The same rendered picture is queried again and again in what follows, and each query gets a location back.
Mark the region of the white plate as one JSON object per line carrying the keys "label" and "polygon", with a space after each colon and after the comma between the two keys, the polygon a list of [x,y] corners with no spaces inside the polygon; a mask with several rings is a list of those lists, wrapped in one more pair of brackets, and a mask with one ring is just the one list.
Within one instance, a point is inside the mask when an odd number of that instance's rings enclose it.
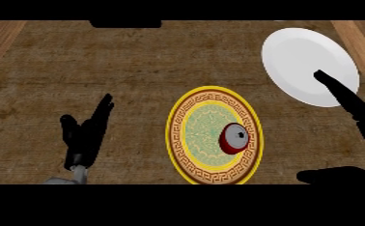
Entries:
{"label": "white plate", "polygon": [[337,107],[340,103],[314,73],[323,70],[349,88],[359,89],[359,73],[342,46],[323,34],[305,28],[277,30],[262,46],[263,67],[284,93],[300,102]]}

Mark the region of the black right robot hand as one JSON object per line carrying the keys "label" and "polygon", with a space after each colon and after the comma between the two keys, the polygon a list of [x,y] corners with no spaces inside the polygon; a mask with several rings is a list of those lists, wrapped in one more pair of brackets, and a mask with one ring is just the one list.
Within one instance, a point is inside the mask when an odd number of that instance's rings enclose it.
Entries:
{"label": "black right robot hand", "polygon": [[[314,73],[314,78],[327,87],[345,111],[352,115],[359,132],[365,138],[365,101],[324,70],[318,70]],[[365,185],[365,169],[355,166],[343,166],[303,170],[297,173],[297,180],[312,185]]]}

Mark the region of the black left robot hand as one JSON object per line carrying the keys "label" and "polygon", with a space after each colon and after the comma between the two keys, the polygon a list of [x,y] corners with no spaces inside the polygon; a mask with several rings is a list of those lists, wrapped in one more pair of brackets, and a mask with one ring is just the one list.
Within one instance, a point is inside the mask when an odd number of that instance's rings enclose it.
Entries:
{"label": "black left robot hand", "polygon": [[67,170],[79,165],[91,168],[95,164],[113,108],[113,96],[107,94],[92,118],[83,124],[77,123],[71,115],[65,114],[61,116],[62,141],[67,145],[64,162]]}

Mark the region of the black appliance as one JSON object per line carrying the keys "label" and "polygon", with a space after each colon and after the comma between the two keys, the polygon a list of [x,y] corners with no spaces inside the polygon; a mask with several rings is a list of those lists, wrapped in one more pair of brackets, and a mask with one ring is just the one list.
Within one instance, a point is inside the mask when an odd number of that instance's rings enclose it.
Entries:
{"label": "black appliance", "polygon": [[161,21],[91,20],[96,28],[160,28]]}

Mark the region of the yellow patterned plate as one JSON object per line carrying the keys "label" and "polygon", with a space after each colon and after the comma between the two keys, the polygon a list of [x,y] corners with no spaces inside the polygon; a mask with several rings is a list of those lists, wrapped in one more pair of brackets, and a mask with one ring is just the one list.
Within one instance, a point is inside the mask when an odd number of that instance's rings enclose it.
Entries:
{"label": "yellow patterned plate", "polygon": [[[224,127],[238,123],[250,135],[249,148],[228,155],[221,148]],[[170,111],[166,145],[175,167],[193,184],[243,184],[263,158],[263,127],[249,101],[221,86],[184,94]]]}

